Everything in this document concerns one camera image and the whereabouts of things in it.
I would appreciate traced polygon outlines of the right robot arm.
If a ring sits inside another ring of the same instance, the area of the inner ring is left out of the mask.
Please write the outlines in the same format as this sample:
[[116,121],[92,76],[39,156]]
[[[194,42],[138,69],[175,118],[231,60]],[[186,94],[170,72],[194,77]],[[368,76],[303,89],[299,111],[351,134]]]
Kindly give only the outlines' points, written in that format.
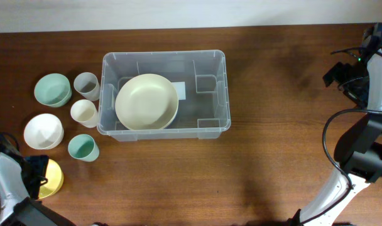
[[368,28],[360,46],[343,49],[353,55],[355,64],[336,63],[324,76],[326,86],[337,88],[356,107],[336,112],[329,117],[322,131],[326,142],[330,123],[338,116],[362,113],[363,117],[338,140],[334,153],[326,144],[323,150],[334,170],[320,193],[306,207],[299,209],[287,225],[335,225],[336,218],[351,200],[370,184],[382,178],[382,24]]

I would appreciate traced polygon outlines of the yellow bowl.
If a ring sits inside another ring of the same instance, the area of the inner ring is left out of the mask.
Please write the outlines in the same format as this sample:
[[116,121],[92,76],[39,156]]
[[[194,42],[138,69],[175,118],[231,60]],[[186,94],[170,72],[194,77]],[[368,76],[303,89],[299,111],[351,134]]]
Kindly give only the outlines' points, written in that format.
[[52,159],[48,160],[45,177],[48,182],[40,186],[39,199],[56,194],[63,185],[64,176],[62,169],[60,165]]

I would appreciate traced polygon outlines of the beige plate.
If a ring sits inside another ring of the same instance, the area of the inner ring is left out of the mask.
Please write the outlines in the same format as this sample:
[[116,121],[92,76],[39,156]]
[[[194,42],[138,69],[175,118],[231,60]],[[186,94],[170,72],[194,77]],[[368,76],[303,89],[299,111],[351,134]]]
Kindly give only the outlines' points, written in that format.
[[172,115],[172,118],[160,129],[166,129],[168,126],[170,126],[172,124],[172,122],[176,119],[177,117],[177,114],[178,114],[178,109],[179,109],[179,105],[177,106],[177,109],[174,113],[174,115]]
[[164,129],[174,121],[178,108],[174,85],[152,73],[128,80],[115,101],[117,118],[129,130]]

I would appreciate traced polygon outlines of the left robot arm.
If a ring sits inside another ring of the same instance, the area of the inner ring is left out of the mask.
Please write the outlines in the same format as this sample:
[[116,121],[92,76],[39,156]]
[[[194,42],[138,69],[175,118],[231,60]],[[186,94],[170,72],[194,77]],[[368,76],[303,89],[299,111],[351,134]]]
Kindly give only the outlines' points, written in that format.
[[49,162],[46,155],[24,157],[16,138],[0,132],[0,225],[73,225],[38,199],[50,182]]

